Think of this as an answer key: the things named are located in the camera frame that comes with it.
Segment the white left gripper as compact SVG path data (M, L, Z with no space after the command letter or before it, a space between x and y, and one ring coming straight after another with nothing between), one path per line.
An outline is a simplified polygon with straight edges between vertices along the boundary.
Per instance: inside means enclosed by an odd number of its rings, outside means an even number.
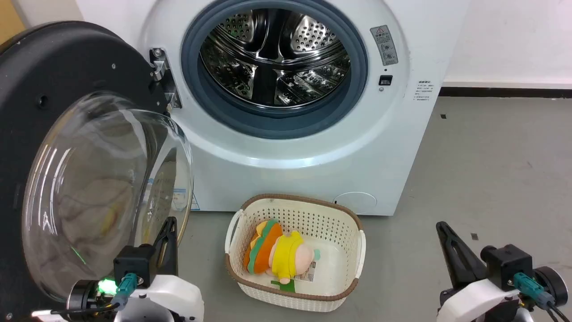
M155 279L137 289L116 322L204 322L205 305L196 285L178 277L177 219L168 216L153 244L156 250Z

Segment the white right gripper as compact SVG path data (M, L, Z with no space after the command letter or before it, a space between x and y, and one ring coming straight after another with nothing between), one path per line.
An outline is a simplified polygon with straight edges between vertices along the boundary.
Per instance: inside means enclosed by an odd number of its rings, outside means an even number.
M484 263L447 222L436 230L452 284L441 292L437 322L522 322L519 290L503 291L486 279Z

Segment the white front-load washing machine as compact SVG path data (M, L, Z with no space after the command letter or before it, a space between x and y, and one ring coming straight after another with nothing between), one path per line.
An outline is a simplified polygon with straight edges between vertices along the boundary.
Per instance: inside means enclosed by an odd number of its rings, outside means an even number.
M272 140L217 122L194 100L182 74L181 43L214 0L75 0L85 21L116 33L150 60L166 51L182 104L172 118L190 141L199 209L235 211L259 194L332 202L345 192L377 199L392 216L446 75L471 0L328 0L355 25L368 76L359 102L317 134ZM387 25L398 63L384 66L370 29Z

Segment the metal door hinge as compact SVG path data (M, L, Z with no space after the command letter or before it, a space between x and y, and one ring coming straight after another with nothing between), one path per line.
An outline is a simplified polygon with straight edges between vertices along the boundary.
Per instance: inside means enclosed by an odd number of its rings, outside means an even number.
M182 104L177 85L174 81L173 70L170 66L166 51L162 48L150 49L150 63L155 71L155 81L161 86L166 98L166 109L181 109Z

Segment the black washer door glass bowl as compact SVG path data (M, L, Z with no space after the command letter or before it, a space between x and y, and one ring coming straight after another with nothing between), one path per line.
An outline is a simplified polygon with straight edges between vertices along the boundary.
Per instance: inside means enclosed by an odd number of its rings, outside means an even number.
M125 246L177 243L192 153L152 65L104 27L41 25L0 45L0 319L64 309Z

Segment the plush doll yellow orange green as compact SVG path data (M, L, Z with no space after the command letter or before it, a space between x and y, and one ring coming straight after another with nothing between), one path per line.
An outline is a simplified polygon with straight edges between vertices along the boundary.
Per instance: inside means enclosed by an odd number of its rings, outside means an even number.
M248 243L243 267L251 275L266 273L279 285L303 275L321 257L319 249L310 247L298 231L284 233L277 220L259 223Z

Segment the round white filter cover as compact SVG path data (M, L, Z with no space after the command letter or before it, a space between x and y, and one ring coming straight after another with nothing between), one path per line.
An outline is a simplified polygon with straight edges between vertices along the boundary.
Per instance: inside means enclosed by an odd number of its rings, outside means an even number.
M333 198L334 204L350 209L356 215L372 215L377 206L377 199L367 192L350 191Z

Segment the cream laundry basket brown rim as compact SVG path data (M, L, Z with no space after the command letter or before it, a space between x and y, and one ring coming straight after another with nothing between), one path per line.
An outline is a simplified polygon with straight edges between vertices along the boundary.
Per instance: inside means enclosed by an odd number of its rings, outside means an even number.
M243 257L256 226L277 220L284 233L298 231L321 257L313 283L289 285L266 273L251 275ZM247 200L231 219L225 240L225 265L242 291L273 305L331 312L356 288L366 256L366 237L357 215L346 207L302 196L260 194Z

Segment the white doll tag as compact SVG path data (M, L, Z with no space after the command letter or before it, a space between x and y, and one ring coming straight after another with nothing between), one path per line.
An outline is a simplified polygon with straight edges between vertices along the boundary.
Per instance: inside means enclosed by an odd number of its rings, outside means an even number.
M312 261L311 264L309 265L309 268L303 274L296 275L294 279L313 283L315 279L315 269L316 269L316 261Z

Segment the stainless steel washer drum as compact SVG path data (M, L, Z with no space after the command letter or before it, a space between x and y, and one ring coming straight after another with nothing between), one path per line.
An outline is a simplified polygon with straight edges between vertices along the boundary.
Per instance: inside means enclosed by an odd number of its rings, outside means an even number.
M337 90L351 59L322 22L285 9L235 13L212 29L200 49L212 79L261 109L298 109Z

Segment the grey warning sticker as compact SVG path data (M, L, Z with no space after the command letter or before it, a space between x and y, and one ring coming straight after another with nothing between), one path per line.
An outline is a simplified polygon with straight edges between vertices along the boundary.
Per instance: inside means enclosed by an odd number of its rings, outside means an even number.
M370 29L374 42L380 53L384 66L398 63L398 55L394 44L394 39L387 25L376 26Z

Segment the yellow wooden panel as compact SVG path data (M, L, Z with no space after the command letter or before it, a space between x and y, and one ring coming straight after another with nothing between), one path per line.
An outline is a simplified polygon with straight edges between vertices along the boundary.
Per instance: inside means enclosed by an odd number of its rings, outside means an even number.
M0 0L0 45L25 29L12 0Z

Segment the dark wall baseboard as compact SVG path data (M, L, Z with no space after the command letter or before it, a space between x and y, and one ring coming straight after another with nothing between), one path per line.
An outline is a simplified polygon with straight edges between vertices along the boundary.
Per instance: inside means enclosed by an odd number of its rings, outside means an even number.
M527 89L444 86L441 97L496 97L572 99L572 89Z

